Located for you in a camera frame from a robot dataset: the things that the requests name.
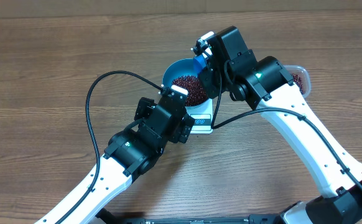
wood grain tabletop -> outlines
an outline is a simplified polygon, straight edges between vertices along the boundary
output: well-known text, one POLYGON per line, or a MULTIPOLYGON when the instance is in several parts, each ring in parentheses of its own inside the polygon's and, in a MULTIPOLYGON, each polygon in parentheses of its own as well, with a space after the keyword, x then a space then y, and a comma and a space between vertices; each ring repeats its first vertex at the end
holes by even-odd
MULTIPOLYGON (((362 11, 63 17, 0 20, 0 223, 33 223, 90 171, 85 97, 97 76, 129 70, 161 84, 209 30, 239 28, 258 60, 272 55, 311 77, 306 99, 362 162, 362 11)), ((103 152, 157 90, 125 75, 91 98, 103 152)), ((218 122, 250 110, 223 97, 218 122)), ((168 144, 156 166, 107 204, 115 215, 237 217, 276 213, 319 196, 307 169, 259 115, 168 144)))

wooden surface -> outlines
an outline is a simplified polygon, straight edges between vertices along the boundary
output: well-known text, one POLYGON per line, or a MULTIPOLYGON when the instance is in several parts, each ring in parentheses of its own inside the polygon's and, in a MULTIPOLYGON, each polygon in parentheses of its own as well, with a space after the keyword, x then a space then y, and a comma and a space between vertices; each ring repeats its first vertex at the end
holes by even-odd
MULTIPOLYGON (((258 59, 311 76, 307 101, 362 162, 362 11, 250 12, 0 20, 0 223, 32 223, 95 163, 85 96, 95 78, 129 70, 160 84, 209 30, 237 26, 258 59)), ((103 151, 157 90, 117 75, 100 83, 91 120, 103 151)), ((249 110, 221 101, 218 122, 249 110)), ((169 144, 157 165, 106 208, 149 218, 279 212, 318 196, 303 163, 259 115, 169 144)))
POLYGON ((0 18, 362 9, 362 0, 0 0, 0 18))

beige wall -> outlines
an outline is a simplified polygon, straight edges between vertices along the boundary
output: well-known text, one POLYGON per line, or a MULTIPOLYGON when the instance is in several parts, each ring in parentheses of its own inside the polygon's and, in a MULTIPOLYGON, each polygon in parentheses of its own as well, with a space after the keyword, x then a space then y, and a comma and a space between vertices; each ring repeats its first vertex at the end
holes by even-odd
POLYGON ((0 0, 0 18, 362 9, 362 0, 0 0))

wooden table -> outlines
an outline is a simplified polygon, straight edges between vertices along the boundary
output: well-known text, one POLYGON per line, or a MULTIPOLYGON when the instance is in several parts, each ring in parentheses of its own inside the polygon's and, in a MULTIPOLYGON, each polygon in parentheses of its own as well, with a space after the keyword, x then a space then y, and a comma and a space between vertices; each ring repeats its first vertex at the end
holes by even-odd
MULTIPOLYGON (((93 167, 84 106, 98 75, 129 70, 160 84, 171 63, 193 56, 199 36, 231 25, 258 59, 273 55, 309 71, 309 105, 362 162, 362 11, 0 20, 0 223, 35 222, 93 167)), ((94 90, 90 112, 101 152, 132 121, 142 96, 157 98, 157 90, 124 75, 94 90)), ((218 122, 247 110, 224 97, 218 122)), ((149 218, 235 217, 317 196, 293 150, 254 115, 169 144, 106 208, 149 218)))

clear plastic container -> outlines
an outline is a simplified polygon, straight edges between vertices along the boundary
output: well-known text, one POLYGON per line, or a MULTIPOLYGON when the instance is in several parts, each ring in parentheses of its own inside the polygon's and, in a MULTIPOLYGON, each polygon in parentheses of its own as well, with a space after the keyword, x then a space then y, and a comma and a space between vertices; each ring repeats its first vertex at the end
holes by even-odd
POLYGON ((301 78, 303 97, 306 98, 311 92, 311 80, 310 75, 305 68, 300 65, 285 65, 285 68, 290 73, 296 74, 301 78))

